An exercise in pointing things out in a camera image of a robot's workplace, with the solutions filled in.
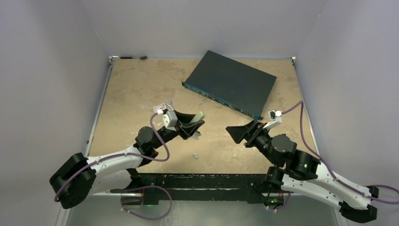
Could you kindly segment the dark blue network switch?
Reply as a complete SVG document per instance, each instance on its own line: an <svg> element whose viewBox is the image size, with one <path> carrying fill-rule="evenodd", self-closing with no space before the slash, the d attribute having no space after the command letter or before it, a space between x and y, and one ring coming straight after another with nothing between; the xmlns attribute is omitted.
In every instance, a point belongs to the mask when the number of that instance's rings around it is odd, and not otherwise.
<svg viewBox="0 0 399 226"><path fill-rule="evenodd" d="M255 120L276 76L208 50L182 86Z"/></svg>

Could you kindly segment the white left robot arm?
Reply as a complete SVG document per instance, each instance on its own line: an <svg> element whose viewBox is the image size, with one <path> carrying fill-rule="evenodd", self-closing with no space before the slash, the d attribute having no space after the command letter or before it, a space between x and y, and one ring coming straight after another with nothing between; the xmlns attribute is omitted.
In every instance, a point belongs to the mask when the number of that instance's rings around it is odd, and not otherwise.
<svg viewBox="0 0 399 226"><path fill-rule="evenodd" d="M150 117L149 126L140 128L131 146L99 156L73 154L49 179L54 202L70 209L96 193L114 189L136 192L140 188L136 169L153 161L168 161L170 150L166 143L176 137L197 139L204 118L203 112L159 110Z"/></svg>

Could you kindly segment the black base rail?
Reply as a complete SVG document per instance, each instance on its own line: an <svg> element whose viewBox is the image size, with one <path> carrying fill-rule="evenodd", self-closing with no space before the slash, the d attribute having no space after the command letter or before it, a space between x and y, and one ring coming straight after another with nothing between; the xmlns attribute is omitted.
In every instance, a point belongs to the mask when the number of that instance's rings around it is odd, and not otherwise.
<svg viewBox="0 0 399 226"><path fill-rule="evenodd" d="M242 201L280 206L284 193L265 183L265 174L136 173L126 188L111 193L138 194L144 205L159 201Z"/></svg>

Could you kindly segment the black screwdriver at wall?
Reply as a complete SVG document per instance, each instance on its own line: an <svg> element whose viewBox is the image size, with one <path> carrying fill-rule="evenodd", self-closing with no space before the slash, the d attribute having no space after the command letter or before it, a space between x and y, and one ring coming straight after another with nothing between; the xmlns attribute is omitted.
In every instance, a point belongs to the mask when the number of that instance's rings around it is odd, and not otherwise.
<svg viewBox="0 0 399 226"><path fill-rule="evenodd" d="M121 56L119 59L139 59L139 60L146 60L148 57L147 56Z"/></svg>

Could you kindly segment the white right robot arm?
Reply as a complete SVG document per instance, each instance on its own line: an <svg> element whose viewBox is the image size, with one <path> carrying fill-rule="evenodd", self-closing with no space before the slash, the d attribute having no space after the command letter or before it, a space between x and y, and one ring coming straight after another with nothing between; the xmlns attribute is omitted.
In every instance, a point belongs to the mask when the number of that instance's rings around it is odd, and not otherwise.
<svg viewBox="0 0 399 226"><path fill-rule="evenodd" d="M360 186L339 178L320 159L299 150L287 135L270 136L261 122L228 126L226 131L236 144L244 141L245 147L255 147L272 164L262 182L267 190L305 195L330 205L344 218L357 223L377 219L378 210L371 204L379 195L376 186Z"/></svg>

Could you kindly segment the red staple box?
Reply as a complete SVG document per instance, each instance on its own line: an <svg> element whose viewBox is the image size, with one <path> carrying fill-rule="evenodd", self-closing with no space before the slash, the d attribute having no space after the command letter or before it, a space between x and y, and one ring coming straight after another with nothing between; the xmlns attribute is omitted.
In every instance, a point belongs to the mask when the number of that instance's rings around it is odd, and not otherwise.
<svg viewBox="0 0 399 226"><path fill-rule="evenodd" d="M167 108L168 108L168 106L165 103L162 103L160 105L157 105L157 106L153 107L153 111L156 113L158 111L163 111L163 110L165 110Z"/></svg>

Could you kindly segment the green and white stapler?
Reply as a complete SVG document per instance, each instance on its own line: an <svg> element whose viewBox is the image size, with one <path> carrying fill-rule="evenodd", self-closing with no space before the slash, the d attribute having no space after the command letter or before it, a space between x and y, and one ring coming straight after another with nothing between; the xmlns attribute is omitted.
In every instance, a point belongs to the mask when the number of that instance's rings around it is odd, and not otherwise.
<svg viewBox="0 0 399 226"><path fill-rule="evenodd" d="M184 131L188 138L199 139L201 136L199 128L205 123L204 118L205 114L203 112L198 112L189 123L184 125Z"/></svg>

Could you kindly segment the silver open-end wrench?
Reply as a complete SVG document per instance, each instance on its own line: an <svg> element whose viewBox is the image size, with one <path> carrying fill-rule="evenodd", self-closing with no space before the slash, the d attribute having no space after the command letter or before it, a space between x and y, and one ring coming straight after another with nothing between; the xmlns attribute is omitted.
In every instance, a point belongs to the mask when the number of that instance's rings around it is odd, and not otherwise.
<svg viewBox="0 0 399 226"><path fill-rule="evenodd" d="M174 110L175 110L175 108L174 108L174 106L173 106L173 103L172 103L172 100L166 101L165 104L166 104L166 106L167 106L171 111L174 111Z"/></svg>

